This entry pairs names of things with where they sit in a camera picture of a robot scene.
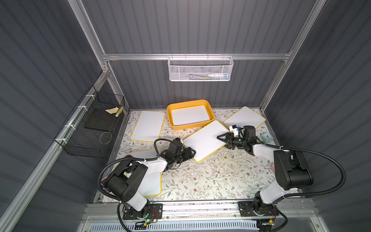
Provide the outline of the yellow plastic storage box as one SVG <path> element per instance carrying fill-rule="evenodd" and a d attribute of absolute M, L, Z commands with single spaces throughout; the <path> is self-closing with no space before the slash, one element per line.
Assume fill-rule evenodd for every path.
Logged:
<path fill-rule="evenodd" d="M 169 124 L 173 130 L 203 127 L 214 121 L 214 111 L 207 100 L 184 101 L 168 105 Z"/>

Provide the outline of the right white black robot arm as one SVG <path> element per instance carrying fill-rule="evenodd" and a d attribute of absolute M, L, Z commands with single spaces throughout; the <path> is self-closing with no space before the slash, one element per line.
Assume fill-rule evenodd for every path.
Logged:
<path fill-rule="evenodd" d="M 263 216 L 282 200 L 299 196 L 319 196 L 339 190 L 346 182 L 345 169 L 339 162 L 320 152 L 303 148 L 285 148 L 275 146 L 260 140 L 254 133 L 253 126 L 243 128 L 235 125 L 230 127 L 230 131 L 218 135 L 217 139 L 225 143 L 227 149 L 242 149 L 248 154 L 273 160 L 275 181 L 273 181 L 263 191 L 256 193 L 250 208 L 258 216 Z M 313 184 L 314 178 L 311 174 L 309 165 L 304 154 L 311 153 L 332 162 L 340 171 L 339 183 L 330 189 L 317 192 L 298 192 L 298 189 Z"/>

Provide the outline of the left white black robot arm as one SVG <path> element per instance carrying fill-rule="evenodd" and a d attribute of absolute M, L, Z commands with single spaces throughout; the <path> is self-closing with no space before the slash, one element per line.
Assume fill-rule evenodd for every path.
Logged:
<path fill-rule="evenodd" d="M 139 191 L 145 176 L 175 170 L 174 165 L 180 165 L 196 155 L 196 151 L 186 147 L 180 138 L 156 139 L 154 150 L 154 157 L 135 158 L 128 155 L 112 161 L 103 168 L 97 181 L 100 193 L 129 206 L 141 218 L 150 211 L 149 200 Z"/>

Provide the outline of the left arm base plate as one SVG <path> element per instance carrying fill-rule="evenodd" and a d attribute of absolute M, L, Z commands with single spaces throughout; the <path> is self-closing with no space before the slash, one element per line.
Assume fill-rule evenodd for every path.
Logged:
<path fill-rule="evenodd" d="M 135 210 L 132 206 L 124 207 L 123 209 L 123 220 L 157 220 L 162 219 L 163 204 L 151 204 L 147 203 L 144 208 L 140 211 Z"/>

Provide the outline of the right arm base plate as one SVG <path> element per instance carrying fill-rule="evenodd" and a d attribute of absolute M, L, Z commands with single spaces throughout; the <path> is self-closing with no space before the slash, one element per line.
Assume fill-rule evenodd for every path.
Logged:
<path fill-rule="evenodd" d="M 255 203 L 254 201 L 239 201 L 238 208 L 242 217 L 273 216 L 279 215 L 273 205 Z"/>

